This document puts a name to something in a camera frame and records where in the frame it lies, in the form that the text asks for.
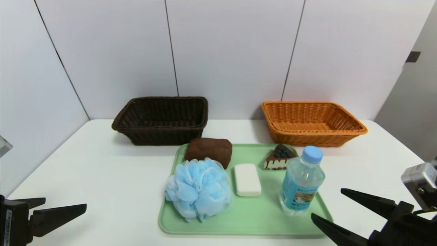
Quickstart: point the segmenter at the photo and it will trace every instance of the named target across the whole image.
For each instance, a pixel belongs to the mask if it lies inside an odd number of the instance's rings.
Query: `panel seam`
[[[62,62],[62,59],[61,59],[61,57],[59,56],[58,50],[56,49],[55,44],[53,43],[53,39],[52,39],[52,37],[50,36],[50,33],[49,33],[49,30],[47,29],[47,26],[45,25],[45,22],[44,22],[44,19],[42,18],[42,14],[41,14],[41,11],[39,10],[38,4],[36,3],[36,0],[33,0],[33,1],[34,1],[34,3],[35,3],[36,9],[38,10],[39,17],[41,17],[42,23],[43,23],[43,25],[44,25],[44,27],[45,27],[45,31],[47,32],[47,35],[49,36],[50,42],[52,42],[52,46],[53,46],[53,48],[55,49],[56,55],[58,56],[58,59],[59,59],[59,61],[61,62],[62,68],[64,69],[64,72],[65,72],[65,74],[67,75],[68,81],[70,81],[71,87],[73,87],[74,93],[76,94],[76,97],[77,97],[77,99],[79,100],[79,103],[80,103],[80,105],[82,106],[83,111],[85,112],[85,114],[86,114],[88,120],[91,120],[91,119],[90,119],[90,116],[88,115],[87,111],[85,110],[85,107],[83,106],[82,101],[80,100],[79,95],[77,94],[76,88],[74,88],[73,82],[71,82],[70,76],[69,76],[68,73],[67,73],[67,69],[65,69],[64,63]]]
[[[287,85],[288,74],[290,73],[291,61],[293,60],[293,55],[295,53],[296,43],[298,41],[298,35],[299,35],[300,25],[301,25],[301,22],[302,22],[303,10],[305,9],[305,3],[306,3],[306,0],[303,1],[302,12],[301,12],[301,16],[300,16],[300,19],[299,19],[298,30],[296,32],[295,43],[293,45],[293,50],[291,51],[291,57],[290,57],[290,63],[288,65],[287,75],[285,76],[285,83],[284,83],[284,89],[282,90],[281,101],[284,98],[285,86]]]
[[[164,4],[165,4],[165,14],[167,16],[168,36],[170,37],[171,58],[173,59],[174,80],[176,81],[177,96],[179,96],[179,88],[177,85],[177,77],[176,77],[176,65],[174,63],[173,43],[171,42],[170,22],[168,20],[167,0],[164,0]]]

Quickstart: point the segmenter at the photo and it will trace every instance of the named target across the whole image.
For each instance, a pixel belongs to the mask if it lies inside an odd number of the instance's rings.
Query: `basket rim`
[[[127,112],[129,107],[132,105],[133,102],[140,99],[168,99],[168,100],[175,100],[175,99],[201,99],[204,102],[204,111],[203,111],[203,117],[202,122],[200,124],[189,126],[189,127],[120,127],[118,124],[120,123],[121,119],[123,118],[124,114]],[[137,97],[132,98],[129,100],[129,102],[123,107],[123,109],[118,113],[118,115],[115,117],[114,121],[112,122],[112,129],[116,131],[132,131],[132,130],[202,130],[205,128],[206,123],[208,121],[208,100],[205,97],[202,96],[193,96],[193,97]]]
[[[273,125],[272,119],[270,117],[270,114],[266,108],[269,104],[332,104],[337,107],[339,107],[341,110],[343,110],[350,118],[355,120],[361,127],[359,130],[284,130],[277,128]],[[264,115],[267,120],[267,124],[271,130],[275,130],[279,133],[285,133],[287,135],[313,135],[313,136],[322,136],[322,135],[349,135],[349,136],[359,136],[364,135],[368,132],[367,127],[359,121],[355,116],[353,116],[349,111],[347,111],[344,107],[341,105],[334,103],[334,102],[326,102],[326,101],[268,101],[263,102],[261,106]]]

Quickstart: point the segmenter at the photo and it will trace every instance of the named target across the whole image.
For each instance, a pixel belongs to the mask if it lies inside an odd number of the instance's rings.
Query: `white soap bar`
[[[234,167],[237,195],[256,197],[261,195],[261,183],[254,164],[238,164]]]

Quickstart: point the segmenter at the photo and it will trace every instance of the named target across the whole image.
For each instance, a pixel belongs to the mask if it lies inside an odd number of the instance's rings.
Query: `brown sponge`
[[[231,162],[231,155],[232,144],[229,140],[198,137],[191,140],[188,144],[185,160],[205,160],[208,157],[218,161],[226,169],[229,162]]]

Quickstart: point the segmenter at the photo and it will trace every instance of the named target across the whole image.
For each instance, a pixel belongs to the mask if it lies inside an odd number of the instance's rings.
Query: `plastic water bottle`
[[[319,166],[322,158],[323,152],[319,148],[307,146],[301,157],[289,161],[279,192],[279,201],[286,215],[300,215],[308,210],[325,180],[325,173]]]

